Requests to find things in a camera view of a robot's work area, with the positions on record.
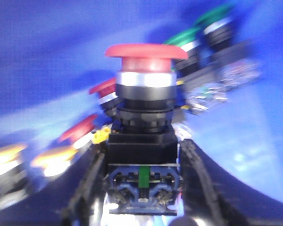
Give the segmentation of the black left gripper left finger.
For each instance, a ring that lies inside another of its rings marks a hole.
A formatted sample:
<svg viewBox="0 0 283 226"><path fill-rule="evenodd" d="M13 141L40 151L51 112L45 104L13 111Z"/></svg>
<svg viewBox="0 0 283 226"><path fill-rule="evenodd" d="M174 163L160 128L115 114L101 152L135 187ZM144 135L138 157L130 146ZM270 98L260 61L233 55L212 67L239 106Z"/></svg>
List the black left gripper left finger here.
<svg viewBox="0 0 283 226"><path fill-rule="evenodd" d="M61 212L62 226L99 226L106 194L107 144L91 145L94 154L83 179L71 197L68 206Z"/></svg>

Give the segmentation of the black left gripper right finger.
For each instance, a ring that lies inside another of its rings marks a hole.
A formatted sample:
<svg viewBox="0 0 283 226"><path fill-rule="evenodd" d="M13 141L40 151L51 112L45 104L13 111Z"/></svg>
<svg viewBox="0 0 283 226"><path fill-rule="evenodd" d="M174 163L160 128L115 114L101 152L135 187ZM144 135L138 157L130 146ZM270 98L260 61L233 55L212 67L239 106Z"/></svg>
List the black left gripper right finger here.
<svg viewBox="0 0 283 226"><path fill-rule="evenodd" d="M217 190L191 139L184 139L179 143L179 158L183 178L184 216L203 220L207 226L248 225L246 218Z"/></svg>

